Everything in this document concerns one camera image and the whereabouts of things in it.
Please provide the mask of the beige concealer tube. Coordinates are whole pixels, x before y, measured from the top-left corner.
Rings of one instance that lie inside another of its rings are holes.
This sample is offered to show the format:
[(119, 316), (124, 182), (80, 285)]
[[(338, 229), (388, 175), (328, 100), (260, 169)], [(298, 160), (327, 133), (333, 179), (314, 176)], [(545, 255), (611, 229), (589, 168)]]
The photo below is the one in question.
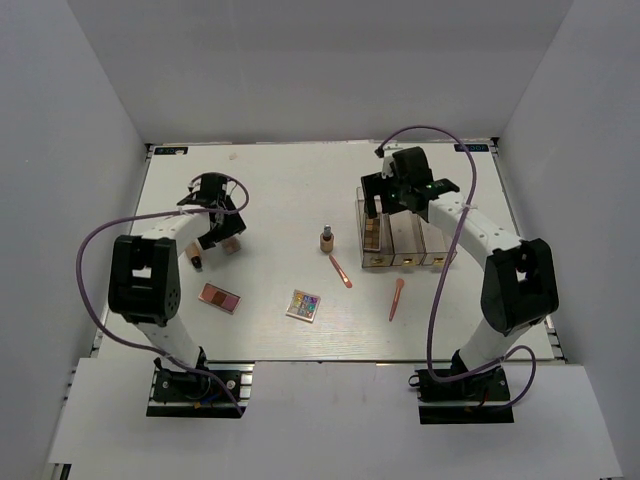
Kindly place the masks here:
[(201, 271), (203, 268), (202, 256), (199, 247), (195, 242), (191, 243), (185, 249), (185, 255), (193, 268), (196, 271)]

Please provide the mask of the brown eyeshadow palette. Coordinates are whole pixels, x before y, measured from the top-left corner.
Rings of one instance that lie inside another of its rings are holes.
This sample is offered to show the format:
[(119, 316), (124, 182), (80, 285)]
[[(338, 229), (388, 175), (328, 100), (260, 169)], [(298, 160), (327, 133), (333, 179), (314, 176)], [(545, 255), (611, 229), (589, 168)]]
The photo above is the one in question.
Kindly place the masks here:
[(367, 252), (379, 252), (381, 249), (381, 218), (364, 219), (363, 250)]

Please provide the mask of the small beige compact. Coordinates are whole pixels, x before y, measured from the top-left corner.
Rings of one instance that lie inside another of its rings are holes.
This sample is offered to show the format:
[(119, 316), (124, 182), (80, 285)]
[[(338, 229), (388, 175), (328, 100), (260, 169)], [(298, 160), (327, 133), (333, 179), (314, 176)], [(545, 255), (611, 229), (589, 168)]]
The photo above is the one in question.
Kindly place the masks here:
[(236, 236), (222, 240), (220, 245), (226, 255), (232, 255), (241, 250), (240, 240)]

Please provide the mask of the foundation bottle with pump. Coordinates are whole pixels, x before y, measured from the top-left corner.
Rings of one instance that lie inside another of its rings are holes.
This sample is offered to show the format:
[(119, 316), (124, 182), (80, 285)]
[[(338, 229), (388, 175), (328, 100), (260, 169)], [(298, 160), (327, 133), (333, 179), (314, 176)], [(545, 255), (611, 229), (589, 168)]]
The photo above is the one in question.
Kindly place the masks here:
[(334, 235), (330, 225), (325, 225), (320, 234), (320, 250), (330, 254), (334, 248)]

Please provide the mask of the pink blush palette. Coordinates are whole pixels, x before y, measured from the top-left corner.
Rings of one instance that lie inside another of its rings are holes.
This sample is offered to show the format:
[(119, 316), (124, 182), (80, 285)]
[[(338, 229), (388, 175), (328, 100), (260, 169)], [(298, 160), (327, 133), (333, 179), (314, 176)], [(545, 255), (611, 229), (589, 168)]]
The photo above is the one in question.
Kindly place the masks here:
[(241, 297), (224, 289), (206, 283), (198, 295), (198, 299), (209, 306), (233, 315), (238, 308)]

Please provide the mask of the colourful glitter eyeshadow palette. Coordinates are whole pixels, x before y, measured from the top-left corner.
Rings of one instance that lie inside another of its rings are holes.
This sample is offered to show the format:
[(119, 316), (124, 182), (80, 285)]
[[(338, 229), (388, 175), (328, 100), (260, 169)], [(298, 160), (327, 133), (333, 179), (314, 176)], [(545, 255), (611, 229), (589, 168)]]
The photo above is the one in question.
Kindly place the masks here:
[(313, 323), (321, 298), (301, 290), (294, 290), (285, 315), (307, 323)]

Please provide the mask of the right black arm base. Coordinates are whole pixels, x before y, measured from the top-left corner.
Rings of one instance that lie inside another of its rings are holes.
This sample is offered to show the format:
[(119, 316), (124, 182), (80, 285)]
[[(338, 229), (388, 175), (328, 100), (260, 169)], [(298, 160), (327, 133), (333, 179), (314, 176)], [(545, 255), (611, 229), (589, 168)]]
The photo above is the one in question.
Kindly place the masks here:
[(493, 367), (456, 382), (437, 382), (417, 368), (408, 384), (417, 392), (421, 425), (512, 424), (513, 410), (504, 369)]

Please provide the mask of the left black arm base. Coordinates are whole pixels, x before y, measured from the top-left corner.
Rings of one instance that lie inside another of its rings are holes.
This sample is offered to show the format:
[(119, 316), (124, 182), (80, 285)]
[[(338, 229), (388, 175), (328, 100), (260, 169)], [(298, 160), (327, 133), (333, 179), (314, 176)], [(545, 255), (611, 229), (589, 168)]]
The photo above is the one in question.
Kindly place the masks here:
[(253, 364), (205, 364), (225, 384), (242, 412), (236, 409), (224, 389), (210, 377), (202, 378), (182, 370), (168, 370), (159, 359), (154, 364), (147, 417), (240, 419), (244, 414), (253, 383)]

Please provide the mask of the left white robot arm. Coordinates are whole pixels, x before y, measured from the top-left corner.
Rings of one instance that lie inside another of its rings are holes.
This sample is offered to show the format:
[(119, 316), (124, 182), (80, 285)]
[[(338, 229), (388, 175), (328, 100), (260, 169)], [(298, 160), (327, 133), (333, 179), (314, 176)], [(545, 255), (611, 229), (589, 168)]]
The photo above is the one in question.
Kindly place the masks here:
[(189, 247), (209, 250), (244, 232), (246, 225), (231, 190), (240, 184), (220, 173), (204, 173), (188, 185), (177, 214), (166, 214), (141, 235), (121, 235), (113, 245), (108, 304), (112, 312), (141, 331), (159, 352), (161, 365), (185, 366), (177, 387), (199, 399), (211, 387), (201, 368), (206, 357), (180, 319), (179, 257)]

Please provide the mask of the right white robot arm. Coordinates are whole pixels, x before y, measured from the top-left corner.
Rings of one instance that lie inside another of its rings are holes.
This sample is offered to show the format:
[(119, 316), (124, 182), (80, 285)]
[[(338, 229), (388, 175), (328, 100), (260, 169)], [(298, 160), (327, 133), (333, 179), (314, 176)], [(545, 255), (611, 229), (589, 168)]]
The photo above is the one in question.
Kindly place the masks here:
[(472, 399), (488, 385), (485, 371), (516, 350), (515, 342), (559, 307), (550, 246), (524, 240), (499, 227), (472, 205), (451, 180), (435, 179), (420, 147), (397, 151), (380, 172), (361, 179), (365, 212), (411, 212), (450, 237), (482, 268), (482, 320), (451, 360), (448, 381)]

